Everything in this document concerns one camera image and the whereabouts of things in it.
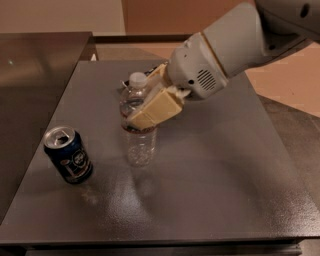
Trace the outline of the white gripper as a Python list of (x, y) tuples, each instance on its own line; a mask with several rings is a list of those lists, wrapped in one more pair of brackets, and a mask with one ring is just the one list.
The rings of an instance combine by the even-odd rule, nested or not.
[[(171, 86), (172, 83), (184, 89)], [(228, 84), (218, 60), (202, 33), (196, 33), (177, 47), (168, 64), (160, 64), (147, 75), (147, 86), (154, 88), (146, 100), (127, 118), (135, 129), (144, 130), (178, 115), (185, 98), (204, 100)]]

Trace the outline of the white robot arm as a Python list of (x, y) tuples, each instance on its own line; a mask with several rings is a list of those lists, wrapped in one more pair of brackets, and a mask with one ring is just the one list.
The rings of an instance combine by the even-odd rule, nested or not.
[(130, 126), (154, 127), (182, 111), (184, 99), (203, 100), (243, 71), (320, 41), (320, 0), (241, 3), (177, 47), (147, 77), (151, 91), (128, 116)]

